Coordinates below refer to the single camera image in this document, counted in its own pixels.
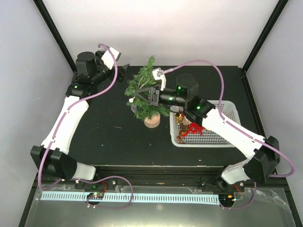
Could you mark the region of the small green christmas tree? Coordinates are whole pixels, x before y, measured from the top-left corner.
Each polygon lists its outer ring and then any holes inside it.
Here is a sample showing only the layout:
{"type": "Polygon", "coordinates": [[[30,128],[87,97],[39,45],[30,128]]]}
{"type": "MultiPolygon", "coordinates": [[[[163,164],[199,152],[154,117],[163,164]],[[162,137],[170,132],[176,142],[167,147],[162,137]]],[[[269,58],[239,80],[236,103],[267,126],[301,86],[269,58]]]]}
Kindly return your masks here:
{"type": "Polygon", "coordinates": [[[149,105],[145,101],[145,99],[149,97],[148,91],[139,93],[143,98],[138,97],[135,92],[138,89],[154,87],[159,84],[152,75],[154,63],[155,57],[149,57],[146,65],[142,66],[139,72],[133,75],[133,78],[128,81],[128,87],[125,90],[125,95],[129,97],[127,105],[131,107],[135,117],[143,121],[144,125],[151,129],[159,126],[161,116],[169,116],[169,109],[162,104],[158,106],[149,105]]]}

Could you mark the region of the red star ornament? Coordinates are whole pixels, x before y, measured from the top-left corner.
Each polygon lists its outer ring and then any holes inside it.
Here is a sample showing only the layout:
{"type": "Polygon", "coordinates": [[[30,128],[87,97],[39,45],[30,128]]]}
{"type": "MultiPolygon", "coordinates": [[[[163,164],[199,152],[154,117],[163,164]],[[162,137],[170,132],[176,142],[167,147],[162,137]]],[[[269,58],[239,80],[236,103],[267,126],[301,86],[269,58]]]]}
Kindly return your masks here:
{"type": "Polygon", "coordinates": [[[185,132],[183,133],[182,137],[186,137],[189,133],[197,134],[199,133],[201,136],[203,135],[203,130],[205,129],[203,126],[192,122],[189,125],[185,125],[185,132]]]}

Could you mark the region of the white perforated plastic basket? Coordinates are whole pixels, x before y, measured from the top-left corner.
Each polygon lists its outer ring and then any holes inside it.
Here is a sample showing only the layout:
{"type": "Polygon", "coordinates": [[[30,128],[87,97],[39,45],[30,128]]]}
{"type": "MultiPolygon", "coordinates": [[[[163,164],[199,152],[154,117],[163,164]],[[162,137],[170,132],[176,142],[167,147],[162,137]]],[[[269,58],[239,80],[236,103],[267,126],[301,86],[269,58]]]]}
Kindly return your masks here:
{"type": "MultiPolygon", "coordinates": [[[[237,124],[241,124],[238,111],[236,106],[231,101],[223,100],[220,105],[220,109],[222,114],[227,116],[232,121],[237,124]]],[[[180,126],[176,123],[175,112],[181,112],[183,110],[182,107],[171,106],[170,107],[170,116],[169,116],[169,124],[170,124],[170,135],[171,141],[173,145],[176,147],[182,148],[232,148],[233,145],[223,139],[218,134],[208,131],[206,129],[203,130],[203,135],[201,136],[199,133],[192,134],[189,133],[186,137],[183,137],[181,140],[178,139],[180,126]]]]}

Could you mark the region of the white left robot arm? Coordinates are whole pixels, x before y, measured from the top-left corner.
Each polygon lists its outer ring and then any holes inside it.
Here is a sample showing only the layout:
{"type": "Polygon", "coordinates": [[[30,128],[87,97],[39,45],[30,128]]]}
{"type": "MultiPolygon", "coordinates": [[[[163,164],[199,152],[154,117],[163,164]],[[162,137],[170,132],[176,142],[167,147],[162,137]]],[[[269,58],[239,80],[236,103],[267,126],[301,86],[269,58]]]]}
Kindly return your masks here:
{"type": "Polygon", "coordinates": [[[68,86],[60,115],[40,146],[33,146],[30,155],[45,175],[64,180],[83,179],[91,189],[101,185],[96,168],[76,161],[68,155],[78,124],[89,108],[86,97],[98,93],[98,85],[106,79],[122,81],[128,65],[116,71],[114,62],[121,53],[111,47],[107,51],[81,52],[76,59],[76,71],[68,86]]]}

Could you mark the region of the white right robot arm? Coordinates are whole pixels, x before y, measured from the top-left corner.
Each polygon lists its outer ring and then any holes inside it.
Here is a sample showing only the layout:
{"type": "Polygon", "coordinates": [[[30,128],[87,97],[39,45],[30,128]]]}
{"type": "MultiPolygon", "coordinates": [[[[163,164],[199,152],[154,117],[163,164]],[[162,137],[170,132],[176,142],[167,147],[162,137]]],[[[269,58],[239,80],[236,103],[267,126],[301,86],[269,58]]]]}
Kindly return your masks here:
{"type": "Polygon", "coordinates": [[[245,156],[244,161],[227,166],[216,177],[215,185],[221,191],[244,180],[264,184],[280,162],[276,153],[279,142],[275,137],[257,135],[223,115],[219,107],[199,96],[199,84],[190,74],[179,75],[175,89],[156,85],[138,89],[135,94],[151,106],[182,107],[188,120],[218,134],[245,156]]]}

